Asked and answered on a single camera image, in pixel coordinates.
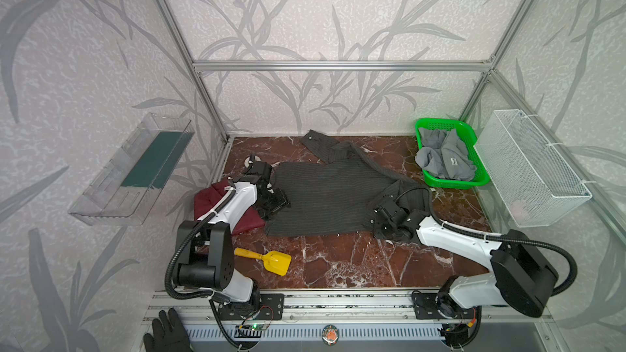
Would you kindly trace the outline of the dark grey striped shirt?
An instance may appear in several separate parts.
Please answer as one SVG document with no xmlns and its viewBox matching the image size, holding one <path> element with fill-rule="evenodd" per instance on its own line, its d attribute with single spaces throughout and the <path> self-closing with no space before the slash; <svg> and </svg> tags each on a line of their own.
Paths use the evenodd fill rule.
<svg viewBox="0 0 626 352">
<path fill-rule="evenodd" d="M 290 206 L 266 222 L 275 237 L 327 236 L 368 231 L 374 208 L 383 198 L 406 210 L 430 214 L 430 189 L 380 166 L 349 141 L 310 130 L 301 143 L 321 163 L 284 161 L 276 169 L 276 185 Z"/>
</svg>

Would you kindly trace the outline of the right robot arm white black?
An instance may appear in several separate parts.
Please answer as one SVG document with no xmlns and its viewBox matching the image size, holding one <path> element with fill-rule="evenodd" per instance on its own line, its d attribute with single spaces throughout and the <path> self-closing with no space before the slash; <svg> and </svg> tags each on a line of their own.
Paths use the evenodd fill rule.
<svg viewBox="0 0 626 352">
<path fill-rule="evenodd" d="M 440 219 L 427 188 L 423 210 L 401 204 L 415 192 L 381 194 L 368 207 L 370 223 L 378 239 L 417 242 L 471 260 L 486 269 L 474 276 L 454 275 L 427 301 L 427 311 L 456 319 L 482 306 L 510 307 L 531 318 L 539 318 L 550 298 L 564 293 L 578 276 L 578 265 L 565 249 L 533 241 L 518 230 L 505 234 L 487 233 Z"/>
</svg>

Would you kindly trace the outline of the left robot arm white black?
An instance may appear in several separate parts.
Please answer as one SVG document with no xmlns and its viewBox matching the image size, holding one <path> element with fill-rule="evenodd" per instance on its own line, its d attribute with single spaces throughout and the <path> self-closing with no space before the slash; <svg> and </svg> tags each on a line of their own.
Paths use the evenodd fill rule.
<svg viewBox="0 0 626 352">
<path fill-rule="evenodd" d="M 272 184 L 272 166 L 252 154 L 248 167 L 228 181 L 215 206 L 178 227 L 176 249 L 164 278 L 167 294 L 176 300 L 210 298 L 258 306 L 259 287 L 235 269 L 231 233 L 247 211 L 256 211 L 265 222 L 289 204 L 285 192 Z"/>
</svg>

